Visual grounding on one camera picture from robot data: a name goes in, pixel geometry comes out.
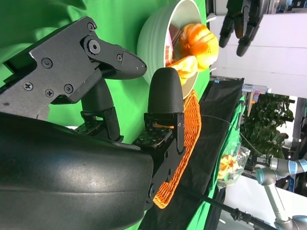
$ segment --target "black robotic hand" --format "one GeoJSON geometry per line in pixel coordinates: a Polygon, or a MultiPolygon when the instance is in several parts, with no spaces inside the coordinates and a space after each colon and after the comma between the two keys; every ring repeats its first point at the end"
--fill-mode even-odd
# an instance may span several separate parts
{"type": "Polygon", "coordinates": [[[228,0],[228,12],[220,32],[219,46],[224,48],[231,33],[235,31],[236,37],[240,39],[236,54],[243,56],[259,29],[269,2],[269,0],[228,0]]]}
{"type": "Polygon", "coordinates": [[[13,75],[0,88],[0,229],[125,229],[185,154],[173,68],[156,71],[145,129],[132,145],[121,143],[105,78],[140,77],[146,65],[95,28],[82,18],[6,62],[13,75]],[[84,124],[76,130],[45,121],[50,103],[79,100],[84,124]]]}

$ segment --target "screw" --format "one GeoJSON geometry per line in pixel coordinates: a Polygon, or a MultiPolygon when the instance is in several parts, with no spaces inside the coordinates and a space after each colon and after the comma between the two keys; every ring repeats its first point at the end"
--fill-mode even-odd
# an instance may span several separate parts
{"type": "Polygon", "coordinates": [[[30,82],[25,82],[24,83],[24,89],[27,90],[27,91],[31,91],[33,89],[33,84],[30,83],[30,82]]]}
{"type": "Polygon", "coordinates": [[[92,54],[99,54],[100,52],[100,45],[96,40],[90,40],[87,43],[88,46],[88,50],[92,53],[92,54]]]}
{"type": "Polygon", "coordinates": [[[121,54],[118,54],[118,55],[117,55],[117,61],[122,61],[122,60],[123,60],[122,55],[121,55],[121,54]]]}
{"type": "Polygon", "coordinates": [[[47,90],[45,91],[45,95],[46,95],[47,97],[53,97],[54,92],[53,92],[52,89],[47,89],[47,90]]]}
{"type": "Polygon", "coordinates": [[[91,31],[91,32],[94,31],[94,29],[95,29],[95,27],[94,27],[94,25],[93,25],[92,23],[88,23],[88,24],[87,24],[87,28],[88,28],[88,30],[91,31]]]}
{"type": "Polygon", "coordinates": [[[49,68],[52,67],[53,64],[52,64],[51,59],[45,57],[45,58],[42,59],[42,65],[43,65],[43,67],[49,69],[49,68]]]}
{"type": "Polygon", "coordinates": [[[65,91],[66,93],[72,93],[72,92],[73,92],[73,86],[70,85],[70,84],[66,84],[66,85],[64,86],[64,91],[65,91]]]}

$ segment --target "gray robotic arm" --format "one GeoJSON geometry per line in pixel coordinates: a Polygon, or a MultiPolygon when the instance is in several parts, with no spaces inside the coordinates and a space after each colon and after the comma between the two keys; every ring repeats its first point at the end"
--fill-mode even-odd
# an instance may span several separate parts
{"type": "Polygon", "coordinates": [[[307,172],[307,161],[288,161],[272,158],[270,167],[259,169],[256,172],[257,181],[268,195],[269,201],[275,213],[275,226],[278,230],[306,230],[307,216],[288,217],[283,203],[276,189],[276,181],[289,175],[307,172]]]}

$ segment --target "orange wicker mat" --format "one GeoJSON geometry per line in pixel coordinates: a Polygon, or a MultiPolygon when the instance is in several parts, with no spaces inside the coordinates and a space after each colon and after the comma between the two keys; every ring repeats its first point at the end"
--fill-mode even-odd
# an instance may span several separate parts
{"type": "Polygon", "coordinates": [[[184,169],[188,164],[191,153],[200,135],[201,115],[200,106],[198,104],[198,97],[195,90],[193,90],[184,100],[184,116],[184,146],[187,148],[186,154],[183,156],[172,180],[169,183],[164,182],[155,195],[153,201],[159,208],[165,208],[172,199],[175,189],[179,183],[184,169]]]}

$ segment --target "white bowl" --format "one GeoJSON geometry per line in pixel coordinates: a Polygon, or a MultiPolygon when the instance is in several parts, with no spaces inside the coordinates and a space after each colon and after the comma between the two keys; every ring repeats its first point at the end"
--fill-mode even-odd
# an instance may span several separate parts
{"type": "MultiPolygon", "coordinates": [[[[190,23],[201,23],[196,3],[193,0],[172,2],[159,9],[145,22],[139,36],[137,55],[147,65],[144,78],[148,84],[154,72],[165,67],[165,39],[171,23],[180,29],[190,23]]],[[[183,98],[186,98],[192,91],[197,76],[198,72],[182,86],[183,98]]]]}

